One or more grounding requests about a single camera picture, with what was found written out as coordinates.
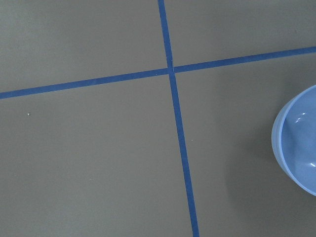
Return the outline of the blue bowl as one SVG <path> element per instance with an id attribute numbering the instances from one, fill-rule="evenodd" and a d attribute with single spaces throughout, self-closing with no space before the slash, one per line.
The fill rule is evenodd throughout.
<path id="1" fill-rule="evenodd" d="M 316 87 L 287 102 L 278 113 L 271 133 L 275 158 L 299 187 L 316 195 Z"/>

